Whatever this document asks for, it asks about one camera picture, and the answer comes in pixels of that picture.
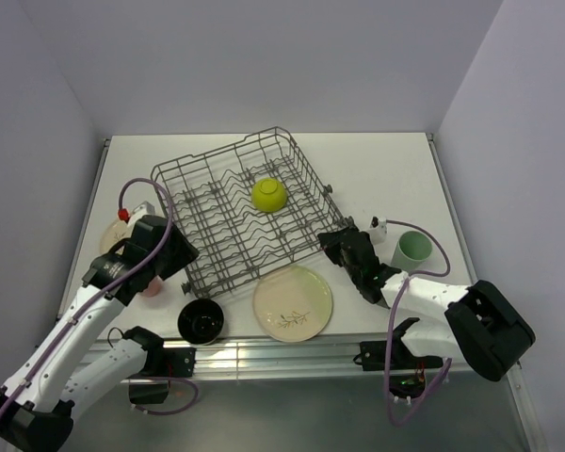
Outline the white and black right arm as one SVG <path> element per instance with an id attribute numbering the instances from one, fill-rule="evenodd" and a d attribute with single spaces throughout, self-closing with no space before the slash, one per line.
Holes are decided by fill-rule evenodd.
<path id="1" fill-rule="evenodd" d="M 356 227 L 317 236 L 329 260 L 343 268 L 361 296 L 394 314 L 410 316 L 393 326 L 382 366 L 439 368 L 464 360 L 480 377 L 499 381 L 535 344 L 536 334 L 491 282 L 436 282 L 379 260 L 368 233 Z"/>

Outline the black bowl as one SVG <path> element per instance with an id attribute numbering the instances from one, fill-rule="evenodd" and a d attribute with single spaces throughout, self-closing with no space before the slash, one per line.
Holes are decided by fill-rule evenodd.
<path id="1" fill-rule="evenodd" d="M 224 326 L 224 313 L 211 299 L 194 299 L 181 311 L 177 328 L 181 337 L 192 345 L 214 343 Z"/>

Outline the lime green bowl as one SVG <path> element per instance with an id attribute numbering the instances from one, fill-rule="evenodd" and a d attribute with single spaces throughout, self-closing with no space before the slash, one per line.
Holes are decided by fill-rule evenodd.
<path id="1" fill-rule="evenodd" d="M 263 178 L 253 185 L 251 202 L 260 212 L 278 212 L 286 205 L 287 192 L 283 183 L 278 179 Z"/>

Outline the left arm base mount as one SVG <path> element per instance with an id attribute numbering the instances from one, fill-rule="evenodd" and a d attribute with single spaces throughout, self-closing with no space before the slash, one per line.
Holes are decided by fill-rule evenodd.
<path id="1" fill-rule="evenodd" d="M 128 384 L 128 399 L 139 410 L 150 410 L 180 398 L 181 409 L 190 408 L 199 400 L 199 388 L 190 380 L 194 373 L 197 349 L 194 347 L 166 347 L 163 357 L 155 365 L 134 375 Z"/>

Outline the grey wire dish rack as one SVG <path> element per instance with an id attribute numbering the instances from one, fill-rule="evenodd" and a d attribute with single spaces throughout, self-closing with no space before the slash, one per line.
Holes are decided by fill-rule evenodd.
<path id="1" fill-rule="evenodd" d="M 163 210 L 199 252 L 186 269 L 182 289 L 215 299 L 281 267 L 317 254 L 320 233 L 350 224 L 293 136 L 271 127 L 204 153 L 153 167 L 152 179 L 168 193 Z M 255 183 L 282 183 L 287 202 L 276 213 L 251 202 Z"/>

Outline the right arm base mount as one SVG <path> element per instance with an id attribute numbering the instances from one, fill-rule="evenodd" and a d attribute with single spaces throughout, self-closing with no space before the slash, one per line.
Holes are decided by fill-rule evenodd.
<path id="1" fill-rule="evenodd" d="M 363 341 L 360 351 L 353 362 L 364 372 L 383 371 L 385 365 L 386 342 Z M 391 375 L 389 392 L 392 397 L 412 400 L 421 396 L 427 387 L 427 370 L 440 369 L 444 365 L 442 358 L 435 356 L 415 357 L 399 341 L 392 344 L 390 371 L 403 371 L 403 374 Z"/>

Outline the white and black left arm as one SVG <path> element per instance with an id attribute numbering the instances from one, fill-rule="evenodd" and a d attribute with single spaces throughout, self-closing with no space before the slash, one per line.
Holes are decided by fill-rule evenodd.
<path id="1" fill-rule="evenodd" d="M 100 359 L 78 366 L 98 335 L 156 278 L 195 261 L 198 250 L 169 220 L 144 215 L 129 237 L 95 258 L 73 302 L 33 355 L 0 385 L 0 438 L 22 451 L 57 451 L 74 423 L 122 380 L 165 365 L 163 339 L 126 331 Z"/>

